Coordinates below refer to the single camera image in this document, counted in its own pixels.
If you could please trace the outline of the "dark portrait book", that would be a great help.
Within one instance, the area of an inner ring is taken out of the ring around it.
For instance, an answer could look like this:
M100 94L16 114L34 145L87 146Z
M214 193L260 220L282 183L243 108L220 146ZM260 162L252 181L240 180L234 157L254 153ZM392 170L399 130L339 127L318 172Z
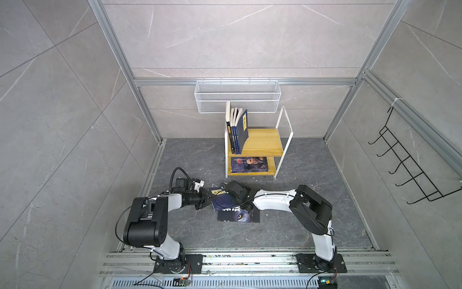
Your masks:
M231 173L237 174L237 173L267 173L269 171L268 168L233 168L231 170Z

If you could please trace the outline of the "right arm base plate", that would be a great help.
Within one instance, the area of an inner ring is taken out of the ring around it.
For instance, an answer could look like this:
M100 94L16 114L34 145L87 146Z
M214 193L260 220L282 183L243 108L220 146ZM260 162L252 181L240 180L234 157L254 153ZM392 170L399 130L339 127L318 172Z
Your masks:
M296 263L300 273L347 273L347 267L341 254L334 254L331 261L326 261L315 254L296 254Z

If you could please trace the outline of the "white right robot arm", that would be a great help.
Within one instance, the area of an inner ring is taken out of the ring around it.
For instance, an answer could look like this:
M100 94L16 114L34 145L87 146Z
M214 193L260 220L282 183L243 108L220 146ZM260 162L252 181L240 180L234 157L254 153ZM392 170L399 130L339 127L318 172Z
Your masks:
M287 191L253 190L232 181L225 192L239 208L250 211L276 210L292 213L303 228L312 234L315 245L314 263L318 270L334 268L337 249L333 241L332 204L306 185Z

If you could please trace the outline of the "navy yellow-label front book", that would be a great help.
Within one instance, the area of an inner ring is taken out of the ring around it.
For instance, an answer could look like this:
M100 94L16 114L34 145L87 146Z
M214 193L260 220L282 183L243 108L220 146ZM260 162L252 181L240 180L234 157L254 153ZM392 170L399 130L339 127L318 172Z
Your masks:
M228 192L219 188L212 188L209 190L209 200L211 201L214 211L238 208L238 205L233 201L233 197L228 194Z

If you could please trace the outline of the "navy book yin-yang cover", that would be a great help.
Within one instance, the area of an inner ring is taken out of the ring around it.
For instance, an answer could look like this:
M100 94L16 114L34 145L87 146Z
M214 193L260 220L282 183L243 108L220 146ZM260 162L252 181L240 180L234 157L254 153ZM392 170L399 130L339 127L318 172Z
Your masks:
M236 109L236 119L235 119L235 136L236 136L236 143L237 143L237 149L239 155L241 153L240 149L240 144L239 144L239 129L238 129L238 124L239 124L239 118L241 116L241 109L240 108L235 108Z

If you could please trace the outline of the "blue book yellow label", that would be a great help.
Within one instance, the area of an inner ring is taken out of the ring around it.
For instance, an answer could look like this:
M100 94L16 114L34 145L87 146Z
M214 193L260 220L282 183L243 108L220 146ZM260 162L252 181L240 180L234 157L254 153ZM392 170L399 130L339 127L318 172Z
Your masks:
M241 109L241 116L239 118L239 124L238 124L238 129L239 129L239 144L240 144L240 149L241 153L243 151L243 147L245 145L246 140L249 137L248 129L247 129L247 110L244 110L243 108Z

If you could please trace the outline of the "black white-title book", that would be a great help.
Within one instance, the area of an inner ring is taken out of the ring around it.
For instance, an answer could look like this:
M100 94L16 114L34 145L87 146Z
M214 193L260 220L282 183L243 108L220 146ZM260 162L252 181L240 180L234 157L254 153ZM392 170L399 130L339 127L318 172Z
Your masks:
M240 223L259 223L259 211L241 210L240 208L225 209L218 212L217 220L219 222L240 222Z

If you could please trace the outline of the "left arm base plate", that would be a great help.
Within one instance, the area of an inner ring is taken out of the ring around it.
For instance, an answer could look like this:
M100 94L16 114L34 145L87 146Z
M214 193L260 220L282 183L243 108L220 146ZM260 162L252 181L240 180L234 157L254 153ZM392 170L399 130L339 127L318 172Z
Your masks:
M179 256L175 260L161 260L156 258L155 273L173 273L173 274L200 274L203 266L203 255L186 254Z

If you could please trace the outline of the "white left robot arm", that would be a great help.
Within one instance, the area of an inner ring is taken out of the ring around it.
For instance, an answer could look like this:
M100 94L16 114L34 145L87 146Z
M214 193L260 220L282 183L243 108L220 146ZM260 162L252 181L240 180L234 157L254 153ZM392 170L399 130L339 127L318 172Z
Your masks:
M122 242L135 248L149 249L156 262L172 273L187 267L182 243L168 235L168 214L186 206L201 209L209 204L201 179L178 178L166 192L154 197L136 197L123 230Z

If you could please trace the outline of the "dark book pages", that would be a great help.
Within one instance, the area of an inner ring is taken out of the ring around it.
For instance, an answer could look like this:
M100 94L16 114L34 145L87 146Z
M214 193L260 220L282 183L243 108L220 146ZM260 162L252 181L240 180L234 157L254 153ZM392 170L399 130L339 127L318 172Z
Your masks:
M232 147L232 154L237 154L237 143L236 143L236 136L235 136L235 119L236 119L236 109L231 108L231 147Z

